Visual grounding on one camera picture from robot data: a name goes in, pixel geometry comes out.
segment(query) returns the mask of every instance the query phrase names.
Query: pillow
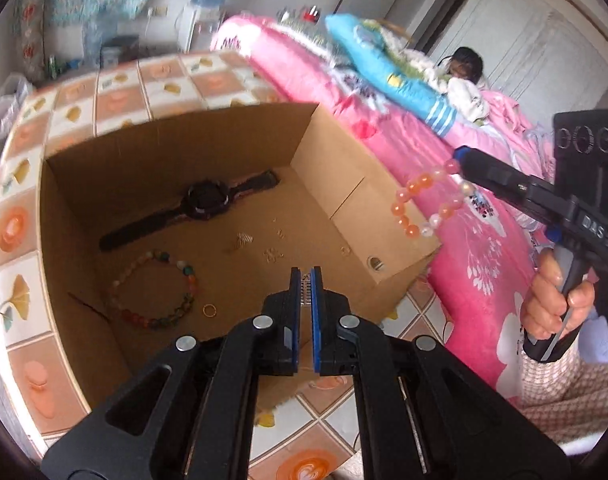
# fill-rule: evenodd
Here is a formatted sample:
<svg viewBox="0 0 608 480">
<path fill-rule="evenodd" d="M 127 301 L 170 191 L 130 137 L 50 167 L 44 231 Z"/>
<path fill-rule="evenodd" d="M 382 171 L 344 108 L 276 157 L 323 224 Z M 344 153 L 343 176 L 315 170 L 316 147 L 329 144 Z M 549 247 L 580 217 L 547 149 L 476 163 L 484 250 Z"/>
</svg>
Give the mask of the pillow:
<svg viewBox="0 0 608 480">
<path fill-rule="evenodd" d="M 39 83 L 46 78 L 44 3 L 45 0 L 23 0 L 20 12 L 20 58 L 24 75 L 33 83 Z"/>
<path fill-rule="evenodd" d="M 331 68 L 352 66 L 344 48 L 316 23 L 297 18 L 287 18 L 280 23 L 271 23 L 271 28 L 299 43 L 315 56 L 324 59 Z"/>
<path fill-rule="evenodd" d="M 350 14 L 331 14 L 326 28 L 348 52 L 357 71 L 391 101 L 443 137 L 451 129 L 457 111 L 424 81 L 407 77 L 386 55 L 382 35 Z"/>
</svg>

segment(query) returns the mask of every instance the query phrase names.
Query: blue pillow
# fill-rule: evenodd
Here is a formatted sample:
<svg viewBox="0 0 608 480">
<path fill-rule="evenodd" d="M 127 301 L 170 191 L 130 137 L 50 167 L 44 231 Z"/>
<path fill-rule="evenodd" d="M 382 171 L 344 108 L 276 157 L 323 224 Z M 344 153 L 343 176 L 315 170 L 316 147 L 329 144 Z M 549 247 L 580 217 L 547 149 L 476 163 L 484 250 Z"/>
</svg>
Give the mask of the blue pillow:
<svg viewBox="0 0 608 480">
<path fill-rule="evenodd" d="M 423 120 L 438 136 L 449 132 L 457 116 L 455 108 L 423 81 L 405 76 L 386 55 L 379 32 L 364 27 L 351 14 L 331 14 L 325 23 L 366 81 Z"/>
</svg>

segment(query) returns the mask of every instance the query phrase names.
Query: hand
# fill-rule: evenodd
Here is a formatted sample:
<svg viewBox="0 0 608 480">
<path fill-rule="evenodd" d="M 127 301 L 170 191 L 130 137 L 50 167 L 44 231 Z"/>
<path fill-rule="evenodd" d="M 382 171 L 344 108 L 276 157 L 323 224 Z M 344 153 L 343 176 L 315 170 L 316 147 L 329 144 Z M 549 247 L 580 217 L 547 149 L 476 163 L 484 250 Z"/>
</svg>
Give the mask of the hand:
<svg viewBox="0 0 608 480">
<path fill-rule="evenodd" d="M 566 300 L 556 289 L 561 283 L 562 271 L 553 257 L 553 251 L 542 251 L 540 268 L 530 284 L 520 313 L 522 326 L 536 339 L 549 339 L 562 329 L 561 316 L 566 312 Z M 562 337 L 586 320 L 594 300 L 595 290 L 590 282 L 583 282 L 569 293 L 568 306 L 572 313 Z"/>
</svg>

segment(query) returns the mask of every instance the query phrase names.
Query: ring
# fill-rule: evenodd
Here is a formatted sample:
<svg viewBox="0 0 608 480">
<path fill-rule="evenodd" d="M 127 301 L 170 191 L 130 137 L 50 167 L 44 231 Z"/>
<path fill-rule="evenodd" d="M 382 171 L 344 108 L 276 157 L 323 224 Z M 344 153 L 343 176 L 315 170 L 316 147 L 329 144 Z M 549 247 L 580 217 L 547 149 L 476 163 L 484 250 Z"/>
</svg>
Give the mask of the ring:
<svg viewBox="0 0 608 480">
<path fill-rule="evenodd" d="M 215 305 L 213 305 L 212 303 L 207 303 L 206 305 L 204 305 L 202 307 L 202 313 L 206 317 L 215 317 L 218 314 L 218 310 L 215 308 Z"/>
</svg>

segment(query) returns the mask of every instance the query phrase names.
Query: red flower print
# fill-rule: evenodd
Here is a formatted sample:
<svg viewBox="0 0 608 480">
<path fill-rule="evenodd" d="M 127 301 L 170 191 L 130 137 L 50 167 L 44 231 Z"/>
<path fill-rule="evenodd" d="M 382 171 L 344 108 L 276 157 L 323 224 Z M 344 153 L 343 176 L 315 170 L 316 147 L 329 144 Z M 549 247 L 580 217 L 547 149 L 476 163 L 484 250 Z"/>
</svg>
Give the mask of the red flower print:
<svg viewBox="0 0 608 480">
<path fill-rule="evenodd" d="M 33 57 L 35 54 L 33 45 L 30 44 L 30 45 L 25 46 L 22 53 L 24 54 L 24 59 L 30 59 L 31 57 Z"/>
<path fill-rule="evenodd" d="M 31 4 L 24 8 L 22 17 L 24 18 L 24 21 L 27 22 L 33 17 L 34 14 L 35 14 L 35 5 Z"/>
</svg>

